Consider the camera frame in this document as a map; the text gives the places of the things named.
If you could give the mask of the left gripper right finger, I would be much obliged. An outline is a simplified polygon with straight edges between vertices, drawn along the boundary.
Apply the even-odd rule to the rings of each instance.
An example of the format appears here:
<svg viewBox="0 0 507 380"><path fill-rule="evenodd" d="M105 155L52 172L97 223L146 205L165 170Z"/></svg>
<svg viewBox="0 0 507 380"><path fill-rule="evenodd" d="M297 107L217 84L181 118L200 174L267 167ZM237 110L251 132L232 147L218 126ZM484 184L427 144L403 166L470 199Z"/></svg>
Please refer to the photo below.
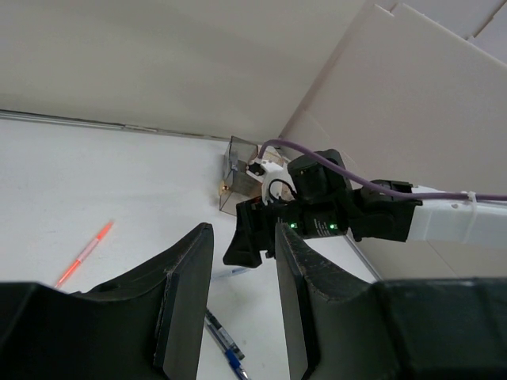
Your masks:
<svg viewBox="0 0 507 380"><path fill-rule="evenodd" d="M292 379L378 379L379 307L367 283L276 226L276 269Z"/></svg>

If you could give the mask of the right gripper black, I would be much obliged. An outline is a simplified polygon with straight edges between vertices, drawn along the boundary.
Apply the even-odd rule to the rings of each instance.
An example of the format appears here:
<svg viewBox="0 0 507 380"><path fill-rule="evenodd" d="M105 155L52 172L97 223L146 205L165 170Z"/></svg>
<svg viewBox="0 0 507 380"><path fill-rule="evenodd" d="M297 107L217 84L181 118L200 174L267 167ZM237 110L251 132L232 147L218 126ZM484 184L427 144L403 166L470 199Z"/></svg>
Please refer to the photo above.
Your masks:
<svg viewBox="0 0 507 380"><path fill-rule="evenodd" d="M349 218L356 216L350 181L306 155L288 163L288 174L294 200L280 197L264 205L258 196L236 206L236 230L223 257L225 265L258 266L262 251L274 257L278 223L288 224L305 239L347 233Z"/></svg>

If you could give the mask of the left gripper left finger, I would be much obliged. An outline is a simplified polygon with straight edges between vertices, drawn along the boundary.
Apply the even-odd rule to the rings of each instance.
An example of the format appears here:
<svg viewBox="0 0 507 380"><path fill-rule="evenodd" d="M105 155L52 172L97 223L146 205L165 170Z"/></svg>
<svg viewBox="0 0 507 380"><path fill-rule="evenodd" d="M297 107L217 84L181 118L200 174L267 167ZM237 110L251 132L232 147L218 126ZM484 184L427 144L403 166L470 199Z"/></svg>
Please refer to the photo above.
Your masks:
<svg viewBox="0 0 507 380"><path fill-rule="evenodd" d="M214 249L202 222L148 261L81 297L92 302L82 379L194 379Z"/></svg>

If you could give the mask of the black blue gel pen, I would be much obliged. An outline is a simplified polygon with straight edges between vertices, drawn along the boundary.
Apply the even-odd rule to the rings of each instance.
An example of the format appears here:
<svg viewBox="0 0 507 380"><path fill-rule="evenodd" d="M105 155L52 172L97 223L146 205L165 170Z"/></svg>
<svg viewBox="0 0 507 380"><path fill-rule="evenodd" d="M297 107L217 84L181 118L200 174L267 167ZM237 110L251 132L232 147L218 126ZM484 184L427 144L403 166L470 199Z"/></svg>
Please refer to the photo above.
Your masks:
<svg viewBox="0 0 507 380"><path fill-rule="evenodd" d="M211 327L212 331L217 336L218 341L226 348L232 350L232 352L236 355L236 357L242 361L245 358L245 355L239 348L239 346L234 342L232 337L226 331L226 329L222 326L222 324L218 321L215 315L210 311L210 309L206 309L205 313L205 321Z"/></svg>

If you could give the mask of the blue ballpoint pen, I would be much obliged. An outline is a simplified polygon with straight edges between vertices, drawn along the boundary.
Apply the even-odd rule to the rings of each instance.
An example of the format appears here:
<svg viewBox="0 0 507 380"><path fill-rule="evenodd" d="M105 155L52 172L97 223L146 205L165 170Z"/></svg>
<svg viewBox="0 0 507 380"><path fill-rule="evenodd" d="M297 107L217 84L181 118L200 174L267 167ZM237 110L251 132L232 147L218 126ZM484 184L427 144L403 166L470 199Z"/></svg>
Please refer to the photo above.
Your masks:
<svg viewBox="0 0 507 380"><path fill-rule="evenodd" d="M240 360L233 353L232 350L226 350L224 352L225 357L230 365L230 368L233 370L235 376L239 380L250 380L250 376L246 373L246 370L243 368Z"/></svg>

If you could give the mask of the thin blue refill pen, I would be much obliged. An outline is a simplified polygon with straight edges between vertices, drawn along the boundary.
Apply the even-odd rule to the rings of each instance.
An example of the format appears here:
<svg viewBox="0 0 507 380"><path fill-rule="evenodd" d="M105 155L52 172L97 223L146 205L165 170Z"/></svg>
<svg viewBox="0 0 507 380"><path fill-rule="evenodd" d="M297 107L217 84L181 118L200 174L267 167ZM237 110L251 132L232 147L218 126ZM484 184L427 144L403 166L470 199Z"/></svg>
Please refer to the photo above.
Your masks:
<svg viewBox="0 0 507 380"><path fill-rule="evenodd" d="M241 274L243 274L245 272L248 272L248 271L249 271L248 268L232 268L232 269L227 269L227 270L224 270L224 271L212 274L211 281L216 281L216 280L230 278L230 277L233 277L233 276L238 276L238 275L241 275Z"/></svg>

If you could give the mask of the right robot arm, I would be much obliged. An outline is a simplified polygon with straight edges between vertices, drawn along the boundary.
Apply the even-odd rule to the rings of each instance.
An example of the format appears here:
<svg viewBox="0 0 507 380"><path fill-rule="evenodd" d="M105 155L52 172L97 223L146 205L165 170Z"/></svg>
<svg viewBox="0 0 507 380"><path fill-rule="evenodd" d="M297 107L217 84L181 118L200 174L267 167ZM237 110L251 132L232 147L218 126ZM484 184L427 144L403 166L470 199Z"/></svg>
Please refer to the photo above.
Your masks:
<svg viewBox="0 0 507 380"><path fill-rule="evenodd" d="M238 203L225 265L256 268L274 257L275 227L303 239L351 235L386 241L450 241L506 246L506 201L473 192L449 193L396 180L363 182L336 150L304 154L286 167L255 158L247 172L262 180L261 196Z"/></svg>

